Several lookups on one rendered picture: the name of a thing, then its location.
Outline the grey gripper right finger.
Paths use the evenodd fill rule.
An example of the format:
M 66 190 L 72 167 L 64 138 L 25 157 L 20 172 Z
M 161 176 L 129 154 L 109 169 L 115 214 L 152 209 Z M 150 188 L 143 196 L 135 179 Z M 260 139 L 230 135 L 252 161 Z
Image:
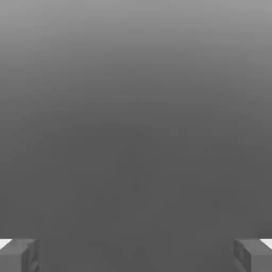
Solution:
M 232 252 L 237 272 L 272 272 L 272 239 L 235 239 Z

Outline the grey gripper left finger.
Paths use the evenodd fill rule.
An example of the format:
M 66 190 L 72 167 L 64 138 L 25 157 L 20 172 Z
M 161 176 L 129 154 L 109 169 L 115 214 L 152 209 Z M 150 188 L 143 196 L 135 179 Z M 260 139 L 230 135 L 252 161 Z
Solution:
M 37 239 L 0 239 L 0 272 L 40 272 Z

